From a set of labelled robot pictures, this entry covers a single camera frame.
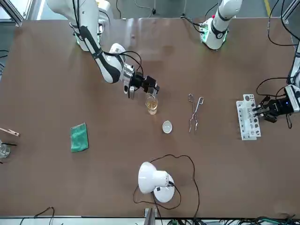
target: white desk lamp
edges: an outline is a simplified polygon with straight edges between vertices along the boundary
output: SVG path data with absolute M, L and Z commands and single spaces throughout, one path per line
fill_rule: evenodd
M 174 195 L 173 178 L 166 171 L 158 171 L 149 162 L 144 162 L 139 170 L 138 184 L 143 194 L 154 192 L 161 203 L 170 201 Z

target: brown table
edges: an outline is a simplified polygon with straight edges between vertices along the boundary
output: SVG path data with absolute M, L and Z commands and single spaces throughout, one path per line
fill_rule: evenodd
M 263 79 L 287 76 L 293 47 L 272 45 L 267 19 L 234 19 L 218 52 L 200 44 L 181 19 L 113 22 L 102 40 L 107 51 L 118 42 L 138 51 L 146 75 L 157 79 L 159 108 L 147 113 L 145 95 L 134 101 L 122 84 L 104 82 L 97 65 L 76 44 L 67 21 L 28 21 L 16 29 L 0 83 L 0 139 L 16 141 L 0 165 L 0 215 L 35 215 L 48 206 L 56 215 L 140 217 L 147 204 L 134 204 L 139 166 L 164 154 L 189 155 L 200 189 L 199 217 L 300 217 L 300 117 L 276 124 L 261 121 L 262 137 L 242 141 L 235 102 L 255 93 Z M 275 41 L 290 43 L 278 19 Z M 284 81 L 267 83 L 275 94 Z M 196 135 L 188 133 L 188 94 L 203 96 Z M 255 96 L 259 102 L 262 97 Z M 162 134 L 163 121 L 173 131 Z M 87 123 L 90 148 L 70 152 L 70 128 Z M 174 178 L 182 195 L 164 217 L 192 217 L 197 197 L 187 159 L 155 162 Z M 136 200 L 150 200 L 137 194 Z M 178 202 L 176 195 L 170 204 Z

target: white robotic arm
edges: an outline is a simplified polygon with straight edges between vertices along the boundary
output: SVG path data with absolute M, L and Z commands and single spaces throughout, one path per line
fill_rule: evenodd
M 99 8 L 95 0 L 47 0 L 49 8 L 65 16 L 74 29 L 80 47 L 90 52 L 97 63 L 102 76 L 108 83 L 119 80 L 124 84 L 124 92 L 134 97 L 136 89 L 142 87 L 145 92 L 156 95 L 159 91 L 156 80 L 137 72 L 133 66 L 125 63 L 122 55 L 125 49 L 115 43 L 109 52 L 104 52 L 98 40 Z
M 201 24 L 200 39 L 210 49 L 219 49 L 225 41 L 231 19 L 240 11 L 242 0 L 223 0 L 214 17 Z
M 286 115 L 288 127 L 292 128 L 289 115 L 300 112 L 300 46 L 298 43 L 292 68 L 287 78 L 288 85 L 284 88 L 284 95 L 281 98 L 271 99 L 266 96 L 254 109 L 255 114 L 265 120 L 275 123 L 277 116 Z

